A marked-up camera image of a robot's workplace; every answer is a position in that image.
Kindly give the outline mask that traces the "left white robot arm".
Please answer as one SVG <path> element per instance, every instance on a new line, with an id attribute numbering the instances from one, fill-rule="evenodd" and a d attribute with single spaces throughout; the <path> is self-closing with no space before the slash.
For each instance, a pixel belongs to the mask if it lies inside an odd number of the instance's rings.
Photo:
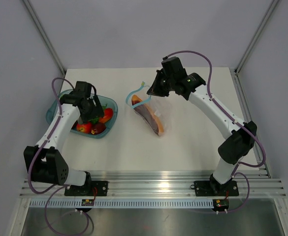
<path id="1" fill-rule="evenodd" d="M 56 97 L 58 110 L 43 137 L 35 146 L 27 146 L 24 160 L 28 172 L 28 185 L 35 194 L 44 194 L 33 187 L 33 182 L 49 183 L 52 187 L 75 187 L 82 196 L 93 189 L 90 173 L 72 169 L 61 154 L 72 126 L 103 116 L 96 88 L 88 82 L 78 81 L 69 94 Z"/>

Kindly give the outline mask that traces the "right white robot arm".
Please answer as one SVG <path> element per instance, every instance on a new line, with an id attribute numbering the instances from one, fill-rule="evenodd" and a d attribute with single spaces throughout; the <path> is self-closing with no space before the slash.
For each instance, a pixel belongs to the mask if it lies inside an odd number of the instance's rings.
<path id="1" fill-rule="evenodd" d="M 209 179 L 209 187 L 216 195 L 226 191 L 236 165 L 253 148 L 257 126 L 245 122 L 215 100 L 207 84 L 197 73 L 187 74 L 178 57 L 164 57 L 162 68 L 147 94 L 167 97 L 175 92 L 199 108 L 218 128 L 225 141 L 218 147 L 219 163 Z"/>

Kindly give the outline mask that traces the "red toy apple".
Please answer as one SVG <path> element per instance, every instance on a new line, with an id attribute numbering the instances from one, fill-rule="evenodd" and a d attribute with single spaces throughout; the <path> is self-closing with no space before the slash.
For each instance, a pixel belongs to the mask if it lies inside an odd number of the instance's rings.
<path id="1" fill-rule="evenodd" d="M 90 134 L 92 130 L 92 123 L 77 124 L 76 130 L 85 134 Z"/>

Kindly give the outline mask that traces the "clear zip top bag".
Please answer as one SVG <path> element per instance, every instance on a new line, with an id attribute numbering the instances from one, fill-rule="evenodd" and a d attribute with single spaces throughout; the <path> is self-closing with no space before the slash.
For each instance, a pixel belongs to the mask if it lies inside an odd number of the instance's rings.
<path id="1" fill-rule="evenodd" d="M 139 115 L 150 129 L 159 137 L 171 127 L 171 104 L 161 97 L 148 95 L 150 85 L 141 82 L 139 88 L 131 91 L 125 103 Z"/>

